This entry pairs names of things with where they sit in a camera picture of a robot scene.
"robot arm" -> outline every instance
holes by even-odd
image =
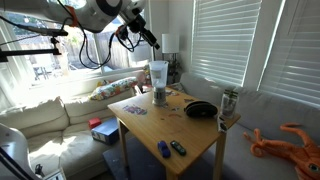
[[[2,0],[0,11],[33,16],[60,24],[65,22],[67,25],[76,23],[76,20],[85,30],[93,33],[101,32],[105,26],[120,15],[125,25],[133,33],[141,33],[150,46],[159,49],[157,39],[145,29],[146,22],[140,16],[144,6],[144,0],[86,0],[85,5],[81,8],[67,8],[68,13],[57,0]]]

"window blind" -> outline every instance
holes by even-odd
[[[191,72],[242,85],[261,0],[196,0]]]
[[[320,1],[287,1],[259,91],[320,107]]]

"red box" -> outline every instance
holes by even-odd
[[[100,118],[92,118],[89,120],[89,128],[93,129],[101,124]]]

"clear container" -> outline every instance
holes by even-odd
[[[237,92],[225,90],[222,95],[220,115],[232,119],[236,111],[237,101]]]
[[[149,63],[152,86],[164,88],[167,85],[168,62],[152,61]]]

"window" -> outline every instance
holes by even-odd
[[[286,1],[259,87],[320,106],[320,2]]]
[[[241,86],[261,0],[195,1],[191,72]]]
[[[76,0],[64,0],[63,3],[74,6],[75,8],[82,7],[86,1],[76,1]],[[25,15],[6,13],[7,19],[10,21],[30,25],[35,27],[43,28],[61,28],[61,24],[51,23],[42,21],[33,17],[28,17]],[[116,30],[118,26],[122,25],[118,18],[113,20],[106,28],[98,34],[92,34],[86,31],[88,37],[88,55],[91,62],[86,55],[86,48],[83,49],[81,54],[81,60],[83,64],[88,67],[96,67],[95,63],[102,63],[109,52],[108,44],[111,34]],[[100,69],[92,70],[86,68],[79,60],[80,48],[83,43],[83,34],[79,28],[71,28],[65,26],[64,28],[69,32],[68,36],[58,37],[58,43],[61,46],[63,55],[53,56],[52,54],[41,54],[41,55],[26,55],[24,58],[27,60],[28,67],[31,69],[32,74],[32,84],[36,85],[48,80],[59,80],[62,82],[70,78],[88,78],[93,76],[105,75],[106,73],[117,73],[119,70],[121,72],[126,71],[125,69],[133,67],[142,67],[148,60],[135,62],[131,61],[128,56],[130,53],[125,49],[117,38],[113,38],[112,49],[111,49],[111,60]],[[36,36],[37,34],[22,30],[17,27],[13,27],[13,32],[16,39],[23,39],[26,37],[33,37],[19,41],[19,45],[23,50],[31,49],[52,49],[53,46],[50,43],[51,37],[46,36]],[[134,39],[135,44],[138,39],[138,34],[132,34],[129,30],[129,36]],[[140,46],[150,47],[147,43],[141,42]]]

